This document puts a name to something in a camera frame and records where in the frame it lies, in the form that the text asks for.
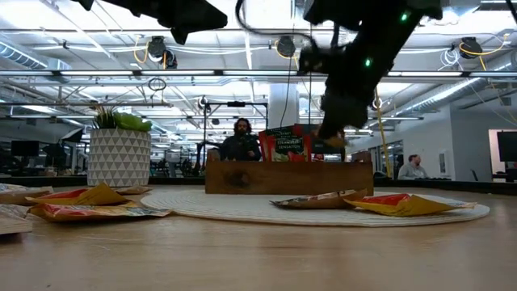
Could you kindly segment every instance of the table surface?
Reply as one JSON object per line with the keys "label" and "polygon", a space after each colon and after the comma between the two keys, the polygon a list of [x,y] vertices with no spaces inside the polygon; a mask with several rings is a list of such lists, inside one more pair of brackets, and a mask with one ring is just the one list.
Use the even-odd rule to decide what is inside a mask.
{"label": "table surface", "polygon": [[[156,186],[169,192],[198,186]],[[31,217],[0,238],[2,291],[517,290],[517,197],[377,188],[477,201],[476,221],[400,228],[271,226],[170,216],[88,224]]]}

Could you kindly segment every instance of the woven placemat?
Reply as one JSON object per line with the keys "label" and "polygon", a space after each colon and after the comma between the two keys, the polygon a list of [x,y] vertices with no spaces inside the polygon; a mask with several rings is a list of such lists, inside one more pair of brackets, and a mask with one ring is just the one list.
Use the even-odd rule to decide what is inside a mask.
{"label": "woven placemat", "polygon": [[[378,195],[392,193],[376,192]],[[439,202],[459,202],[437,196],[420,195]],[[173,209],[177,214],[227,221],[248,221],[299,226],[424,226],[470,221],[486,216],[490,208],[458,209],[421,217],[387,217],[363,210],[291,210],[279,209],[271,200],[286,200],[285,195],[214,195],[202,190],[153,194],[142,204],[157,209]]]}

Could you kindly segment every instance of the person sitting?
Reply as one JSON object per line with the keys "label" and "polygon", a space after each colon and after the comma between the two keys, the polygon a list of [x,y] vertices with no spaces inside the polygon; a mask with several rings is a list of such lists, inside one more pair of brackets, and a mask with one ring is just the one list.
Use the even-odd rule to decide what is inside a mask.
{"label": "person sitting", "polygon": [[404,165],[404,155],[399,154],[397,156],[397,160],[395,163],[395,173],[393,175],[393,179],[398,179],[398,173],[401,171],[402,166]]}
{"label": "person sitting", "polygon": [[251,135],[251,125],[246,118],[239,118],[233,125],[233,136],[223,141],[221,161],[259,161],[261,158],[257,137]]}
{"label": "person sitting", "polygon": [[417,154],[411,154],[409,163],[403,165],[398,172],[398,179],[426,179],[429,178],[426,170],[420,166],[422,159]]}

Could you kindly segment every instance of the yellow chip bag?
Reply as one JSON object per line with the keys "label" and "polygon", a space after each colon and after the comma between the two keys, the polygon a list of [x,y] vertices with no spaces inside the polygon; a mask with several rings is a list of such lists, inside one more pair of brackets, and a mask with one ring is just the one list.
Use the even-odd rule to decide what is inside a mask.
{"label": "yellow chip bag", "polygon": [[128,201],[106,183],[90,189],[59,192],[39,198],[26,197],[34,203],[52,205],[113,205]]}
{"label": "yellow chip bag", "polygon": [[366,197],[357,201],[343,199],[356,207],[395,217],[427,215],[453,209],[473,209],[477,204],[465,202],[442,203],[410,194]]}

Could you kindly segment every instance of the monitor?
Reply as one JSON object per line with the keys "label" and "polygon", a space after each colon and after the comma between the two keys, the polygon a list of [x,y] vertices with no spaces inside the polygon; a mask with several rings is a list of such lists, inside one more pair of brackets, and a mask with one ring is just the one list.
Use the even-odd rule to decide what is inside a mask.
{"label": "monitor", "polygon": [[498,133],[498,144],[501,162],[517,162],[517,132]]}
{"label": "monitor", "polygon": [[15,157],[37,157],[40,155],[40,142],[11,141],[11,155]]}

